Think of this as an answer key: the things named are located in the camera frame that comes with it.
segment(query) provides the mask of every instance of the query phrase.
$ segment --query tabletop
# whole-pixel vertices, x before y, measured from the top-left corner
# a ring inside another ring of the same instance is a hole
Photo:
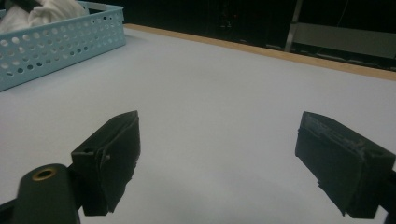
[[[110,118],[142,154],[114,214],[81,223],[383,223],[342,217],[295,157],[318,113],[396,153],[396,82],[125,29],[126,46],[0,92],[0,203]]]

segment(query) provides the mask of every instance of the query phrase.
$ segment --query dark background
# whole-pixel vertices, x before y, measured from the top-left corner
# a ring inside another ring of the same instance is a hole
[[[296,0],[88,0],[123,6],[125,23],[283,50]],[[396,33],[396,0],[304,0],[300,22]],[[294,53],[396,71],[396,59],[294,44]]]

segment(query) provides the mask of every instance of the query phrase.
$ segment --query basket hole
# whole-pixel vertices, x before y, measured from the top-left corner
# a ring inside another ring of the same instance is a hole
[[[50,35],[50,31],[44,30],[44,31],[43,31],[43,35],[44,35],[44,36],[49,36],[49,35]]]
[[[17,38],[17,37],[12,37],[11,41],[12,41],[12,43],[14,43],[14,44],[20,44],[20,39]]]
[[[23,36],[22,36],[22,39],[23,39],[24,41],[29,41],[29,40],[30,40],[30,36],[29,36],[29,35],[23,35]]]
[[[8,69],[8,64],[7,64],[7,63],[2,63],[0,66],[1,66],[2,68],[4,68],[4,69]]]
[[[19,47],[18,50],[20,51],[20,53],[24,53],[25,52],[23,47]]]
[[[6,47],[6,46],[8,46],[8,41],[0,40],[0,45],[3,46],[3,47]]]
[[[38,32],[34,32],[33,33],[33,37],[38,39],[38,38],[40,38],[40,34]]]

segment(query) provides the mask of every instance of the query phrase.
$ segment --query light blue plastic basket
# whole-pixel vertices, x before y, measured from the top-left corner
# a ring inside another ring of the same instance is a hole
[[[0,91],[125,45],[122,7],[79,3],[100,12],[0,35]]]

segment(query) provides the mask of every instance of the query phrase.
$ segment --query white cloth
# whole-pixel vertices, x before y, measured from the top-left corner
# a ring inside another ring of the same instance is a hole
[[[18,6],[9,9],[0,21],[0,34],[84,16],[87,13],[75,0],[36,0],[42,7],[35,7],[30,13]]]

